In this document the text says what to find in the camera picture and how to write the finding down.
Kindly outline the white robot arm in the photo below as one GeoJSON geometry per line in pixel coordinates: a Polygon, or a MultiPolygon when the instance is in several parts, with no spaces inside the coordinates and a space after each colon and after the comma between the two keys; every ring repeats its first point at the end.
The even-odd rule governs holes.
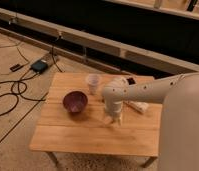
{"type": "Polygon", "coordinates": [[[158,171],[199,171],[199,72],[138,84],[113,79],[102,97],[111,115],[124,101],[160,103],[158,171]]]}

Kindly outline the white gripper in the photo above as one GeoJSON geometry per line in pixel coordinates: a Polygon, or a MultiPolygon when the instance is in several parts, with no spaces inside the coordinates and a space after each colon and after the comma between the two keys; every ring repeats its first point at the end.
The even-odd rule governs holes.
{"type": "Polygon", "coordinates": [[[113,119],[117,120],[118,125],[122,125],[122,120],[121,120],[121,113],[122,113],[122,108],[123,108],[123,102],[122,101],[105,101],[105,111],[106,113],[111,116],[113,119]]]}

